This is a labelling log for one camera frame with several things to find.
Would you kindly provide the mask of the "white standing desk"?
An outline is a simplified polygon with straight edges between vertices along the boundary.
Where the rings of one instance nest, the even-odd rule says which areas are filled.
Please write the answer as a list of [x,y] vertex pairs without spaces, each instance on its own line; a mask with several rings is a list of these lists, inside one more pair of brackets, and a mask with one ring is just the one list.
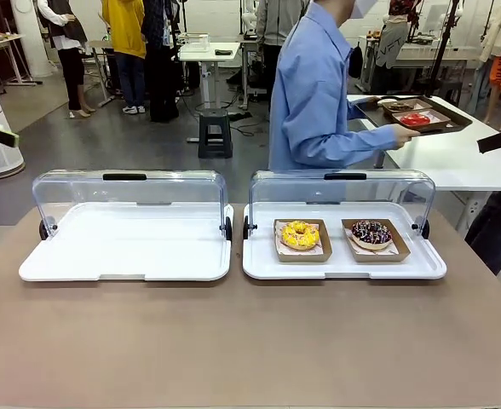
[[[234,60],[239,47],[240,43],[211,43],[209,40],[204,43],[185,43],[180,47],[177,54],[179,61],[199,64],[200,93],[204,108],[222,110],[219,63]],[[214,80],[215,101],[210,98],[210,76]]]

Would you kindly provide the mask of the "dark brown serving tray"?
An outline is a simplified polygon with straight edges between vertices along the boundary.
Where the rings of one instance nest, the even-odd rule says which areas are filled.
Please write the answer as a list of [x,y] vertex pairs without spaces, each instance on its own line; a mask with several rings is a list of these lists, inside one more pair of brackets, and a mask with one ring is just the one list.
[[[437,112],[446,115],[451,119],[451,121],[446,125],[445,128],[443,129],[438,129],[438,130],[425,130],[425,131],[419,131],[421,135],[432,135],[432,134],[442,134],[442,133],[450,133],[450,132],[456,132],[460,130],[466,129],[468,126],[472,124],[472,120],[466,118],[465,116],[453,111],[452,109],[445,107],[441,105],[440,103],[433,101],[431,98],[426,97],[424,95],[420,95],[417,97],[410,97],[410,96],[394,96],[394,95],[387,95],[386,97],[382,97],[382,99],[385,98],[393,98],[393,99],[409,99],[409,98],[415,98],[419,99],[419,109],[434,109]],[[361,103],[358,105],[359,109],[366,115],[366,118],[372,122],[376,127],[384,126],[387,124],[397,124],[393,118],[391,117],[391,114],[388,112],[385,112],[379,105],[376,107],[366,107],[362,105]]]

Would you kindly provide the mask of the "yellow sprinkled donut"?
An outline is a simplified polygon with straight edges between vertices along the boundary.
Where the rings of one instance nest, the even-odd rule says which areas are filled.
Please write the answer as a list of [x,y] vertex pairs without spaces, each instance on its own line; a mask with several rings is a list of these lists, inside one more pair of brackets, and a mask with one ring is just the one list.
[[280,231],[284,245],[295,251],[312,250],[320,242],[319,228],[303,221],[293,221],[285,224]]

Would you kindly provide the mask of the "black hanging bag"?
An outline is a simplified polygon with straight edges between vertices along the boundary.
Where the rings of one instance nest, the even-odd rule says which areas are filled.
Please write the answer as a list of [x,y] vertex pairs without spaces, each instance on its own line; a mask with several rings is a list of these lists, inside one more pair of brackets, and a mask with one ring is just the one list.
[[351,78],[359,79],[361,76],[363,67],[363,52],[360,44],[357,43],[355,47],[351,49],[351,53],[348,59],[348,75]]

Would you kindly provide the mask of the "red floral garment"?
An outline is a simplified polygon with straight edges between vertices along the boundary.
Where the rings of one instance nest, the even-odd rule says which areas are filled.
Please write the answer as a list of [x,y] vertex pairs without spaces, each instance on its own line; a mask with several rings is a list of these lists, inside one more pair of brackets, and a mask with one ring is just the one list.
[[422,0],[389,0],[389,21],[418,24],[417,6]]

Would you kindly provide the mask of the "white side table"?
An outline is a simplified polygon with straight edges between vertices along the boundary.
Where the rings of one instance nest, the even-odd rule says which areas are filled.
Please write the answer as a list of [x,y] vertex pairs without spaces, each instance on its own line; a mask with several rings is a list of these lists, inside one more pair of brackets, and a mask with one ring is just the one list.
[[419,170],[441,192],[441,213],[465,235],[490,193],[501,191],[501,150],[480,153],[477,142],[497,131],[434,96],[432,100],[471,121],[464,130],[414,139],[387,157],[401,169]]

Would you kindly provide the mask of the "person in dark clothes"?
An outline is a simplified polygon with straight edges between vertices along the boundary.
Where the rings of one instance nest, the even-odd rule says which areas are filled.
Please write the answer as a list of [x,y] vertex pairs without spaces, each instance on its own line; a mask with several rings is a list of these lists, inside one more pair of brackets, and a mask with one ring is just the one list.
[[168,123],[179,116],[176,106],[176,76],[170,47],[170,0],[143,0],[141,34],[147,49],[146,81],[150,96],[150,119]]

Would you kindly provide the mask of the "long grey background workbench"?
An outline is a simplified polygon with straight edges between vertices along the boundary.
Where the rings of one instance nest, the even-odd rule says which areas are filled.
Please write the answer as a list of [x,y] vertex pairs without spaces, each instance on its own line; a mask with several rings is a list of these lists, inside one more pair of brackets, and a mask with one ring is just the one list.
[[[374,77],[377,47],[379,39],[359,36],[358,45],[362,46],[363,65],[356,88],[363,93],[369,93]],[[419,73],[431,73],[439,47],[406,43],[402,46],[393,70],[397,73],[400,91],[407,93],[412,88]],[[448,44],[441,61],[441,70],[455,67],[465,71],[468,66],[475,67],[478,60],[478,48],[471,46],[452,46]]]

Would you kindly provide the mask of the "white display tray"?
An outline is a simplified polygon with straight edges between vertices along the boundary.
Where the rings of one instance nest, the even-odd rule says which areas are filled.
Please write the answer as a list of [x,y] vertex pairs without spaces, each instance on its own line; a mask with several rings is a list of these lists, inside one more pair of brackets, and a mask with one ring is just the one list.
[[[254,279],[441,279],[446,263],[429,240],[412,229],[413,218],[392,202],[305,204],[258,202],[244,209],[244,220],[256,228],[243,243],[243,269]],[[325,223],[332,254],[325,262],[282,262],[274,243],[276,219],[320,219]],[[388,219],[409,247],[401,262],[357,262],[342,231],[343,219]]]
[[233,207],[76,204],[48,219],[56,226],[20,265],[28,282],[215,281],[227,274]]

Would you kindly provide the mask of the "person in white shirt vest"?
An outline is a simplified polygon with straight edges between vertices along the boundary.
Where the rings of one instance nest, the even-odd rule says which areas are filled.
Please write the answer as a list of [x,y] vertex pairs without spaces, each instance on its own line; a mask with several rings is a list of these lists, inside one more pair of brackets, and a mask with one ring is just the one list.
[[72,12],[69,0],[37,0],[37,10],[61,63],[69,117],[89,118],[95,109],[84,97],[83,52],[87,43],[84,29]]

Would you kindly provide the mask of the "black stand pole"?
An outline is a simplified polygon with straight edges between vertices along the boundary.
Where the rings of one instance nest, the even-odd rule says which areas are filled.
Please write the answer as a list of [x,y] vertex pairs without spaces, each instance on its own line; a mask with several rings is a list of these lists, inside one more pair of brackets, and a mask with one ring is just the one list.
[[452,28],[457,24],[457,20],[463,13],[464,0],[450,0],[447,8],[446,18],[441,25],[441,42],[435,53],[435,60],[427,81],[427,88],[424,91],[426,97],[431,97],[435,90],[436,79],[441,68],[441,62],[446,51],[447,43],[451,36]]

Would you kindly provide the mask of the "person's left forearm blue sleeve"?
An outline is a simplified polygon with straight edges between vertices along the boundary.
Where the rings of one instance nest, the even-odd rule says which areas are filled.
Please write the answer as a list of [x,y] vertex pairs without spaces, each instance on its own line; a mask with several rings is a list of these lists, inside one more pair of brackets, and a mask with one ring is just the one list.
[[367,103],[368,99],[359,99],[355,101],[347,101],[348,110],[347,110],[347,118],[348,120],[356,120],[356,119],[366,119],[366,115],[359,109],[358,105],[360,103]]

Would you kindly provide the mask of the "cardboard tray of red donut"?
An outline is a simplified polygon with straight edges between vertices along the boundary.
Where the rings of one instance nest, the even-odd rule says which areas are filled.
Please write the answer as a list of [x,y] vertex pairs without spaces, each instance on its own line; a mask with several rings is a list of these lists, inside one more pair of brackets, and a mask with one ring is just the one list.
[[[422,127],[415,127],[415,128],[412,128],[412,127],[408,127],[408,126],[405,126],[403,124],[401,124],[399,122],[399,118],[404,116],[404,115],[407,115],[408,113],[412,113],[412,112],[419,112],[419,113],[422,113],[423,115],[426,115],[427,117],[430,118],[430,124],[428,125],[424,125]],[[395,113],[395,114],[391,114],[391,117],[393,118],[393,120],[397,123],[397,124],[400,124],[402,126],[405,126],[407,127],[408,129],[411,129],[411,130],[417,130],[417,131],[425,131],[425,130],[438,130],[438,129],[443,129],[446,127],[446,125],[451,121],[451,119],[449,117],[447,117],[446,115],[444,114],[441,114],[439,112],[437,112],[436,110],[434,109],[421,109],[421,110],[416,110],[416,111],[412,111],[412,112],[401,112],[401,113]]]

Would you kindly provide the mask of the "clear plastic box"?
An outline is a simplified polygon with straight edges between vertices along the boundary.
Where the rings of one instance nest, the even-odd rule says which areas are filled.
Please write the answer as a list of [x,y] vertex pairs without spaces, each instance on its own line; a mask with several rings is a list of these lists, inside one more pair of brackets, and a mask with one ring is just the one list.
[[202,32],[183,32],[178,36],[177,44],[187,52],[206,52],[210,48],[210,35]]

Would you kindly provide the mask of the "person in grey sweater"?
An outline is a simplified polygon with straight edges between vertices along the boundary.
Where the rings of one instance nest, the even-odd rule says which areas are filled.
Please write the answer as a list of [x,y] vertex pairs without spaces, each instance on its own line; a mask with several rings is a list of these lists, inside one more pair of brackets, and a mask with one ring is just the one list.
[[308,4],[309,0],[259,0],[256,36],[263,53],[268,93],[273,90],[281,48],[294,25],[304,16]]

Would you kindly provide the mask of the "red glazed donut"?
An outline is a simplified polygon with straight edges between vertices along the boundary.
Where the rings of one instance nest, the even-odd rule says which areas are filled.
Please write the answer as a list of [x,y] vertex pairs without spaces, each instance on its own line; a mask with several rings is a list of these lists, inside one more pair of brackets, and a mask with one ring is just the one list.
[[422,127],[430,124],[430,118],[419,112],[408,113],[399,118],[399,122],[408,127]]

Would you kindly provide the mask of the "purple drizzled donut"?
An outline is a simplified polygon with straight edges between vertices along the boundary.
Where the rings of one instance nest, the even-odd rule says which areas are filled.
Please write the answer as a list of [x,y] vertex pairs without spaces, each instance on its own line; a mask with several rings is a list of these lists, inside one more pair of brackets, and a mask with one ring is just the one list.
[[393,239],[385,224],[373,220],[355,222],[351,227],[351,237],[360,248],[368,251],[382,251]]

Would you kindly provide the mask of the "person in blue shirt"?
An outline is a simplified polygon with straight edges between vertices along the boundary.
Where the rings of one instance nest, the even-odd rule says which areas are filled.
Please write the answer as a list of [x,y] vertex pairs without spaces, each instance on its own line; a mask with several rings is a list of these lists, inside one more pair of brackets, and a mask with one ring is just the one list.
[[270,170],[320,169],[299,164],[292,149],[319,135],[348,128],[348,59],[340,31],[354,0],[312,0],[279,53],[269,119]]

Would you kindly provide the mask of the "clear plastic display lid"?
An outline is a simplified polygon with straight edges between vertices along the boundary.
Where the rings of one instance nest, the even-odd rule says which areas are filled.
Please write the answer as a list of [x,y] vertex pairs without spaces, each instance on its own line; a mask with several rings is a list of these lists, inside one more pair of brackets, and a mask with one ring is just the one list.
[[403,233],[429,237],[435,184],[416,170],[258,171],[251,178],[243,237],[281,219],[392,219]]
[[230,240],[227,184],[213,170],[51,170],[35,179],[32,195],[41,216],[42,240],[52,238],[61,218],[78,205],[211,204],[221,234]]

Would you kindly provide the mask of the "cardboard tray of chocolate donut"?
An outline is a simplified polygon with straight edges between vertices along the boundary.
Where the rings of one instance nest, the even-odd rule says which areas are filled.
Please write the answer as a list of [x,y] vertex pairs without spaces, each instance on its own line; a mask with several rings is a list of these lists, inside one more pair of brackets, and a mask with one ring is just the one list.
[[389,114],[412,112],[419,109],[419,99],[393,99],[385,98],[377,102],[377,104]]

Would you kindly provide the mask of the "person's right hand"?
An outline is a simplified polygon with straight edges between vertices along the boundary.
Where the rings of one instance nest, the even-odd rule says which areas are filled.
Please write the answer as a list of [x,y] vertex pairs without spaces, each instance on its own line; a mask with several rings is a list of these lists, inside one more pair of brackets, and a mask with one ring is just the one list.
[[421,133],[416,130],[410,130],[399,124],[392,126],[395,136],[395,149],[401,149],[405,144],[410,142],[413,138],[419,137]]

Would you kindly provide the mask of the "cardboard tray of purple donut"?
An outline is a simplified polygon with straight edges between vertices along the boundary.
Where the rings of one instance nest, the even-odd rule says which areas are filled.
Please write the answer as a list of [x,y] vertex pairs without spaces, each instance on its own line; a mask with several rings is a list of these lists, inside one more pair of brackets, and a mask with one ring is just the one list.
[[[393,239],[391,244],[382,251],[368,251],[360,248],[351,237],[352,225],[360,220],[373,220],[385,224],[391,231]],[[361,263],[390,263],[403,262],[411,254],[410,248],[406,244],[397,228],[389,219],[342,219],[342,231],[348,243],[349,252],[356,262]]]

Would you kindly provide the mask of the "person's right forearm blue sleeve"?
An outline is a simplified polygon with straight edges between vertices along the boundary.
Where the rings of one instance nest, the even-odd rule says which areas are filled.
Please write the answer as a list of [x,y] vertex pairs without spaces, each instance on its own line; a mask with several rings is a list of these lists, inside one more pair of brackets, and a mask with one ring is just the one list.
[[395,148],[393,125],[374,130],[319,135],[301,141],[292,149],[294,159],[308,167],[341,169],[371,157],[374,152]]

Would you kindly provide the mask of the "person in yellow hoodie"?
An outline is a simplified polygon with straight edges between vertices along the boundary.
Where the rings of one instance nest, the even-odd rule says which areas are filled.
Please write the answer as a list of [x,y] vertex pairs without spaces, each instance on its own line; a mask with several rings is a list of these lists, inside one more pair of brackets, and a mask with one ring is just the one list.
[[141,26],[142,0],[101,0],[101,15],[110,27],[112,48],[118,65],[119,81],[125,100],[123,113],[145,113],[146,45]]

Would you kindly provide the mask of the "grey plastic step stool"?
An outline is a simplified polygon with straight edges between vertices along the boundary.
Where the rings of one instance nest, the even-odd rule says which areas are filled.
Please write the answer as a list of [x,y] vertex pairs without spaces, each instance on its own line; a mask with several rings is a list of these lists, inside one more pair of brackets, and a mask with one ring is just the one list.
[[206,108],[199,114],[199,158],[231,158],[233,142],[226,109]]

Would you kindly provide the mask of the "cardboard tray of yellow donut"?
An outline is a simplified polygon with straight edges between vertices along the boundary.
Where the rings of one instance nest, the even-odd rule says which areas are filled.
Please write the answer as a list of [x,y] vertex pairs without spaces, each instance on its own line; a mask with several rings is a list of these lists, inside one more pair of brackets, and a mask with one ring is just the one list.
[[[283,244],[280,237],[281,228],[288,222],[303,221],[313,224],[319,228],[320,242],[309,251],[295,251]],[[281,262],[297,263],[297,262],[327,262],[332,254],[331,240],[322,219],[275,219],[274,220],[274,238],[275,251]]]

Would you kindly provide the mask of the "white round column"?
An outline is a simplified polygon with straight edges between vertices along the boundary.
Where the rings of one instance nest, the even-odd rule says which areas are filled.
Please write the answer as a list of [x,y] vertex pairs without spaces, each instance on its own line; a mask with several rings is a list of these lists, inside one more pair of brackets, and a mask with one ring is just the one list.
[[32,0],[10,0],[17,32],[22,35],[21,43],[31,75],[46,78],[52,75],[44,48],[39,20]]

